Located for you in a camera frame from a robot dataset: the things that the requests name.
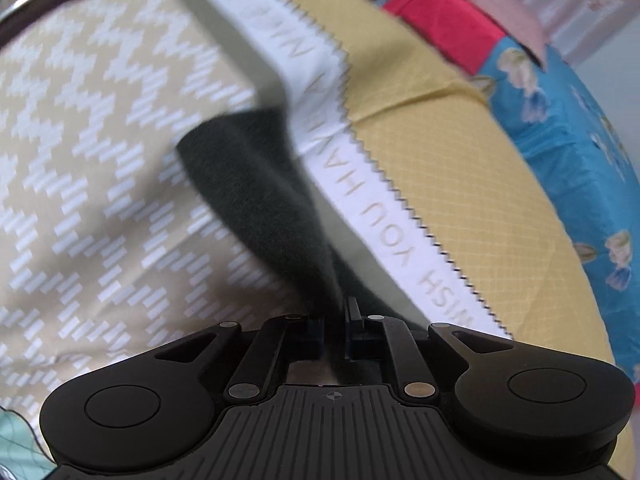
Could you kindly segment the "dark green knit sweater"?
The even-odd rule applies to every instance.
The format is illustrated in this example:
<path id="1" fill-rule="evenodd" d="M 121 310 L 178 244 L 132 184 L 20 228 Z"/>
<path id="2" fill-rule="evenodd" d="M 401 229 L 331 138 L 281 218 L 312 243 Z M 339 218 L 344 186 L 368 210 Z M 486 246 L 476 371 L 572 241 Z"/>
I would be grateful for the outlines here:
<path id="1" fill-rule="evenodd" d="M 186 175 L 238 239 L 290 283 L 305 312 L 320 322 L 320 348 L 343 379 L 368 376 L 345 358 L 344 307 L 355 298 L 363 316 L 404 321 L 416 343 L 424 331 L 392 309 L 377 290 L 382 271 L 357 269 L 346 250 L 356 242 L 293 158 L 276 108 L 206 120 L 177 145 Z"/>

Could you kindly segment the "yellow patterned bed sheet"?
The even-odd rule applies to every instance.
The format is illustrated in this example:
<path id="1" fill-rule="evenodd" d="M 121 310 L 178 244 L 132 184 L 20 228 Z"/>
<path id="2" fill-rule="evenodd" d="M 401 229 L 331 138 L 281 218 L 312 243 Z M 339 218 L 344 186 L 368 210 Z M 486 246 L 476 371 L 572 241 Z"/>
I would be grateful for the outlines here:
<path id="1" fill-rule="evenodd" d="M 634 388 L 477 90 L 369 0 L 1 0 L 6 479 L 623 479 Z"/>

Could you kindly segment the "blue floral quilt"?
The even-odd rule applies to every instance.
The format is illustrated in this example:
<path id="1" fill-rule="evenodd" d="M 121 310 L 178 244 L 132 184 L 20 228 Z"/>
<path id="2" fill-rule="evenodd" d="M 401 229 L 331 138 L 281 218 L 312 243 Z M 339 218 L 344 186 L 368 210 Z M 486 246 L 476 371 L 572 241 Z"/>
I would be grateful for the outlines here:
<path id="1" fill-rule="evenodd" d="M 502 38 L 472 78 L 538 179 L 584 267 L 614 358 L 639 379 L 639 180 L 615 129 L 552 47 Z"/>

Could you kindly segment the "red bed sheet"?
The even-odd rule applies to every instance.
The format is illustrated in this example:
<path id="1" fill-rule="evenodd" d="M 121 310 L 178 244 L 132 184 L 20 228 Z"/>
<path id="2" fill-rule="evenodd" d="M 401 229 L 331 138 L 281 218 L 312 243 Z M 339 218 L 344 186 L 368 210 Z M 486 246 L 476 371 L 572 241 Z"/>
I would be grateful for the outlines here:
<path id="1" fill-rule="evenodd" d="M 388 0 L 383 9 L 469 76 L 480 71 L 506 36 L 502 27 L 469 0 Z"/>

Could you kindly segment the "pink blanket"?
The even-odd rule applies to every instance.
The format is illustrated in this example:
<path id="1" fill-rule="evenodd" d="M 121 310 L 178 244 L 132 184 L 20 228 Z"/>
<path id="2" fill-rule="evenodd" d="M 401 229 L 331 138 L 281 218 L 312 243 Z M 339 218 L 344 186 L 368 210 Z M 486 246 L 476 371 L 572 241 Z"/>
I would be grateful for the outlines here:
<path id="1" fill-rule="evenodd" d="M 477 9 L 498 24 L 509 36 L 533 55 L 537 64 L 547 69 L 547 46 L 551 40 L 537 15 L 520 0 L 469 0 Z"/>

